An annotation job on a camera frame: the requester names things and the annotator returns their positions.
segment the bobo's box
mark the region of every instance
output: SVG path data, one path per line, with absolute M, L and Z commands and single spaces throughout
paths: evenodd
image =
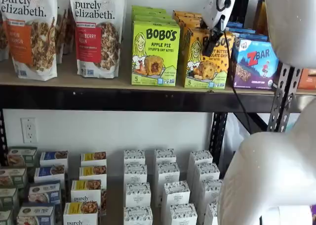
M 175 86 L 180 27 L 134 21 L 132 84 Z
M 226 33 L 230 54 L 235 36 Z M 183 82 L 186 88 L 224 89 L 228 72 L 228 53 L 224 35 L 216 43 L 210 57 L 203 56 L 203 45 L 209 30 L 189 28 L 183 37 Z
M 278 58 L 270 42 L 237 38 L 232 59 L 235 88 L 272 88 Z

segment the green box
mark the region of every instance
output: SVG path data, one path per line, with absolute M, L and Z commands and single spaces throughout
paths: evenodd
M 180 27 L 134 21 L 132 84 L 175 86 Z

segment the small white box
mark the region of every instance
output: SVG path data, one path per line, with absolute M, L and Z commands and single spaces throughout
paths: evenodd
M 207 205 L 210 203 L 218 203 L 222 183 L 222 180 L 202 181 L 197 204 L 198 222 L 200 225 L 204 223 Z
M 106 152 L 81 154 L 81 167 L 106 166 L 106 165 L 107 165 Z
M 125 207 L 150 206 L 151 192 L 149 183 L 127 184 L 125 190 Z
M 171 182 L 163 185 L 161 221 L 166 224 L 166 216 L 170 205 L 188 204 L 190 189 L 186 181 Z
M 124 165 L 127 163 L 145 164 L 145 151 L 124 150 Z
M 198 215 L 193 204 L 171 205 L 166 225 L 196 225 Z
M 200 151 L 190 153 L 188 172 L 187 172 L 187 182 L 188 182 L 190 190 L 193 189 L 195 165 L 198 165 L 201 163 L 212 163 L 212 162 L 213 162 L 213 157 L 211 153 L 207 150 L 200 150 Z
M 219 170 L 215 163 L 202 163 L 196 165 L 193 190 L 191 193 L 191 199 L 195 206 L 198 205 L 199 189 L 203 180 L 218 180 Z
M 106 189 L 107 188 L 107 167 L 106 166 L 80 167 L 79 180 L 100 180 L 101 189 Z
M 211 203 L 207 205 L 204 224 L 205 225 L 218 225 L 217 203 Z
M 153 213 L 150 207 L 124 208 L 124 225 L 152 225 Z
M 41 167 L 64 166 L 65 172 L 68 172 L 68 151 L 42 152 L 39 165 Z
M 155 172 L 155 206 L 160 207 L 162 203 L 163 185 L 168 182 L 179 181 L 180 170 L 176 162 L 160 163 Z

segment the bobo's apple pie box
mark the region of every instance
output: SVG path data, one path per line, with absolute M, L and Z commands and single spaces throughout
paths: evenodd
M 230 55 L 235 36 L 226 33 Z M 228 73 L 228 53 L 224 35 L 210 57 L 202 54 L 209 30 L 189 28 L 183 37 L 184 64 L 182 77 L 185 88 L 224 89 Z

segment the red label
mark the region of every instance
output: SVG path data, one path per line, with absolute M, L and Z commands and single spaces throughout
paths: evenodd
M 77 59 L 85 62 L 101 62 L 101 28 L 95 23 L 76 24 Z

